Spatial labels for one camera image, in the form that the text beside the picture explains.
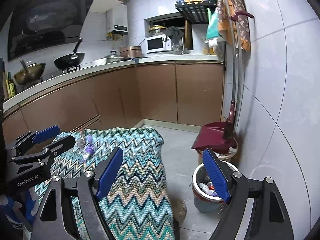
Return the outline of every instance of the black wok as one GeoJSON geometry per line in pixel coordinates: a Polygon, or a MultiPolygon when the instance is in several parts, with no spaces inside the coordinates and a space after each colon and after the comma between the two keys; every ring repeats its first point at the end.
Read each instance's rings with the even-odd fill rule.
{"type": "Polygon", "coordinates": [[[54,61],[54,64],[58,69],[65,70],[67,68],[78,66],[81,64],[84,59],[84,52],[77,52],[81,42],[82,39],[80,38],[75,49],[73,50],[73,54],[65,55],[63,57],[57,58],[54,61]]]}

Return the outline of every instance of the gray cloth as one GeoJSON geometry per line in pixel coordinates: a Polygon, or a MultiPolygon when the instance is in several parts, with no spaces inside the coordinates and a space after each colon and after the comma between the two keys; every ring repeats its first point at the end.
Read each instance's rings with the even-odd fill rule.
{"type": "Polygon", "coordinates": [[[183,31],[174,26],[164,30],[164,34],[171,39],[173,45],[178,45],[183,37],[183,31]]]}

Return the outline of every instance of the black glass range hood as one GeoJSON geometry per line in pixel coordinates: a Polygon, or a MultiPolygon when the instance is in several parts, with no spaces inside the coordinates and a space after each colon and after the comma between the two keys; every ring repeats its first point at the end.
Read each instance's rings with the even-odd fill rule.
{"type": "Polygon", "coordinates": [[[77,42],[93,0],[20,0],[8,36],[8,61],[50,46],[77,42]]]}

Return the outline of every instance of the floor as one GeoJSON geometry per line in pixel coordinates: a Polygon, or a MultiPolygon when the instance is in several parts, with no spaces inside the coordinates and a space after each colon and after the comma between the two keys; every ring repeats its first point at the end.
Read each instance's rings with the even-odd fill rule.
{"type": "Polygon", "coordinates": [[[193,204],[193,192],[189,186],[198,163],[198,154],[191,146],[198,133],[163,127],[153,127],[164,139],[162,161],[167,177],[170,199],[183,200],[187,206],[187,216],[180,225],[181,240],[209,240],[221,214],[202,213],[193,204]]]}

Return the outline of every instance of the microwave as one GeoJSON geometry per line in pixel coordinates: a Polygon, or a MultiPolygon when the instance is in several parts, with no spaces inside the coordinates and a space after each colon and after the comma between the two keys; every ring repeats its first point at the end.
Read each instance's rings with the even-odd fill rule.
{"type": "Polygon", "coordinates": [[[167,41],[163,41],[164,34],[148,37],[145,41],[146,46],[146,52],[152,53],[152,52],[162,52],[162,51],[171,51],[171,39],[168,37],[167,41]]]}

